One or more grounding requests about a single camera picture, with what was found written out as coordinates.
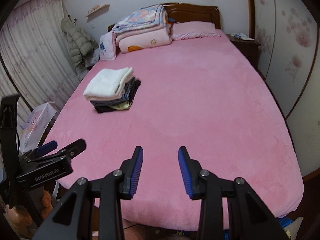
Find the person left hand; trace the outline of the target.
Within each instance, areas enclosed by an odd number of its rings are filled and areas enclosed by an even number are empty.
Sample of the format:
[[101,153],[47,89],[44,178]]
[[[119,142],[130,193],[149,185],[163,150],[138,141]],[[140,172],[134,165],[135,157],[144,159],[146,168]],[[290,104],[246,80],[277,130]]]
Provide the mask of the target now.
[[[52,196],[49,192],[44,190],[41,207],[42,219],[45,220],[52,210]],[[5,207],[4,217],[18,237],[21,239],[31,239],[33,237],[34,233],[29,229],[33,224],[33,219],[26,208],[22,206],[15,206],[10,209],[7,205]]]

